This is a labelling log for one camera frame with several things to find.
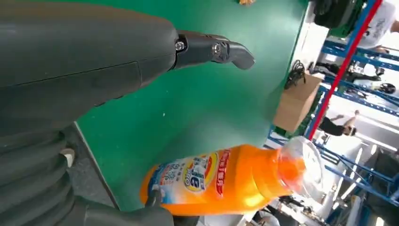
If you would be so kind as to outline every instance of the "orange bottle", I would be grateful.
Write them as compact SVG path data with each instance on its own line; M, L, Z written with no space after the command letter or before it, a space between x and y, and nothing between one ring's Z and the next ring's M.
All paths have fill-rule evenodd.
M242 214L317 186L323 168L316 147L303 137L279 150L240 145L153 167L140 198L145 203L149 191L160 189L162 206L177 216Z

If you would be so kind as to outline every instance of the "transparent cap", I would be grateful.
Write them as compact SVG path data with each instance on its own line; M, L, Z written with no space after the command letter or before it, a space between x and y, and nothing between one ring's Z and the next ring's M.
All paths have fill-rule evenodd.
M279 177L289 189L306 198L322 191L324 164L310 140L290 139L281 149L278 161Z

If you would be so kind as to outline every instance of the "green work surface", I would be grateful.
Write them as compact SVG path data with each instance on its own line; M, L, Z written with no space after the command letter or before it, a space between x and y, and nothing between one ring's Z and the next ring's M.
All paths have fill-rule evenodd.
M122 210L156 163L239 144L261 146L282 92L306 0L92 0L170 20L179 30L220 34L244 44L255 66L208 63L168 72L110 101L78 124Z

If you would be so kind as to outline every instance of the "person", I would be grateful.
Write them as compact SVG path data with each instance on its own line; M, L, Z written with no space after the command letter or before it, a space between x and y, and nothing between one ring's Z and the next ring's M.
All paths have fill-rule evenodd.
M359 115L359 111L355 111L355 116L351 117L348 121L346 121L343 125L336 125L333 121L344 118L343 115L338 115L335 118L324 117L321 122L319 128L324 132L334 135L341 136L345 134L347 136L354 136L357 132L357 129L354 127L354 122L356 121L356 117Z
M386 36L394 32L399 32L399 21L396 20L396 7L390 2L384 1L368 24L368 28L364 32L358 47L366 49L378 47ZM352 34L345 39L330 36L328 40L347 43Z

